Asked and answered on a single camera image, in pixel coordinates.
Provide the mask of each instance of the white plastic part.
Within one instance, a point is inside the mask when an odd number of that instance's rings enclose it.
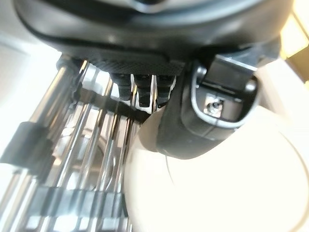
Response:
[[[141,127],[126,162],[135,232],[298,231],[308,216],[308,169],[282,121],[258,107],[250,121],[190,160],[155,151],[162,111]]]

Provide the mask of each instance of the textured black plastic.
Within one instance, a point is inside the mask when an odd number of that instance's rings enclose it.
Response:
[[[278,36],[292,0],[217,0],[143,14],[95,0],[14,0],[27,28],[56,49],[111,73],[179,75],[201,48]]]

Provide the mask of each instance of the chrome rod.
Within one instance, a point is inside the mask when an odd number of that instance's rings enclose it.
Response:
[[[72,154],[82,136],[90,110],[91,110],[91,104],[83,105],[82,112],[77,120],[70,141],[63,152],[62,162],[60,164],[53,186],[63,187],[65,183],[68,181],[68,171],[74,158]]]
[[[30,118],[31,122],[40,123],[46,127],[50,126],[59,105],[62,102],[62,96],[70,88],[74,78],[73,71],[67,67],[62,67],[49,86],[36,110]]]
[[[152,94],[152,107],[151,113],[157,111],[156,98],[157,98],[157,89],[156,89],[156,76],[153,76],[153,94]]]
[[[21,215],[19,210],[23,200],[27,197],[27,192],[33,179],[27,170],[21,170],[14,175],[15,177],[13,177],[9,187],[11,195],[9,199],[7,198],[8,196],[5,197],[7,200],[6,207],[1,212],[0,231],[2,232],[10,231],[14,222],[20,221],[21,218],[19,216]]]
[[[99,73],[99,70],[96,69],[93,79],[96,80],[98,73]],[[74,131],[70,137],[70,141],[63,152],[62,161],[57,171],[56,178],[54,179],[54,182],[53,182],[53,186],[55,187],[65,187],[67,185],[67,182],[70,178],[70,168],[75,158],[73,156],[73,152],[75,151],[76,146],[82,136],[84,127],[88,120],[89,113],[91,111],[91,108],[92,108],[92,104],[87,103],[83,105],[82,111],[77,120]],[[56,223],[56,218],[42,217],[39,221],[39,226],[37,227],[36,230],[39,232],[50,231],[54,228],[55,223]]]
[[[102,166],[101,166],[100,173],[98,176],[98,181],[97,181],[97,186],[96,186],[96,190],[98,191],[104,191],[105,186],[107,184],[106,170],[107,170],[108,163],[110,159],[112,158],[112,148],[113,148],[114,142],[117,137],[119,123],[120,123],[120,115],[116,113],[113,115],[112,128],[111,128],[110,136],[107,140],[106,149],[105,149],[103,161],[102,161]]]
[[[18,232],[21,231],[23,227],[25,227],[25,224],[27,222],[26,212],[28,210],[28,206],[31,203],[32,197],[35,193],[35,190],[37,188],[37,181],[35,178],[31,180],[31,183],[29,185],[29,188],[27,189],[27,192],[25,194],[24,199],[22,200],[21,205],[19,206],[19,210],[17,212],[17,215],[14,219],[13,225],[10,229],[10,232]]]
[[[133,84],[130,106],[136,105],[136,98],[137,98],[137,86]],[[134,119],[132,118],[128,118],[126,120],[125,137],[124,137],[124,142],[123,142],[121,152],[120,152],[119,163],[117,165],[116,180],[115,180],[115,184],[113,187],[113,191],[117,193],[120,193],[122,190],[122,181],[123,181],[122,179],[123,179],[123,169],[124,169],[123,167],[124,167],[124,161],[126,160],[129,146],[130,146],[133,122],[134,122]]]
[[[97,191],[104,191],[105,190],[105,185],[106,185],[106,169],[108,162],[111,158],[112,154],[112,147],[114,144],[114,141],[117,137],[117,131],[118,131],[118,126],[120,122],[120,116],[118,114],[113,115],[113,120],[112,120],[112,128],[110,131],[110,136],[107,141],[106,149],[104,152],[103,156],[103,161],[102,165],[100,168],[100,172],[98,175],[98,181],[97,181],[97,186],[96,190]],[[101,218],[90,218],[88,226],[87,226],[87,232],[95,232],[97,229],[102,225],[102,219]]]
[[[109,78],[108,84],[106,86],[104,95],[110,97],[112,94],[112,79]],[[87,144],[87,148],[85,151],[84,159],[82,166],[80,168],[79,174],[78,174],[78,180],[76,183],[76,188],[77,189],[84,189],[86,187],[87,181],[88,181],[88,174],[91,168],[91,165],[93,163],[94,157],[96,155],[96,150],[98,148],[98,140],[100,138],[102,128],[103,128],[103,123],[106,117],[106,110],[105,109],[100,109],[98,112],[98,116],[96,119],[96,124],[93,129],[91,138],[89,143]],[[75,230],[78,230],[81,224],[81,218],[78,218],[75,226]]]

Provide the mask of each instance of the metal wire rack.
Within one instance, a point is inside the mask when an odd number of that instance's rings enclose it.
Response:
[[[119,105],[111,78],[100,82],[102,72],[87,61],[61,59],[33,116],[1,157],[9,181],[0,195],[0,231],[130,232],[124,163],[149,114],[136,109],[134,82],[130,101]],[[153,77],[149,113],[155,100]]]

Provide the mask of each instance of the dish rack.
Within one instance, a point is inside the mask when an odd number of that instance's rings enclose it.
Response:
[[[119,101],[112,95],[117,85],[111,78],[98,84],[102,72],[86,60],[62,55],[57,69],[0,159],[7,179],[0,231],[130,232],[124,163],[140,125],[156,111],[155,76],[147,113],[138,109],[134,81],[129,101]]]

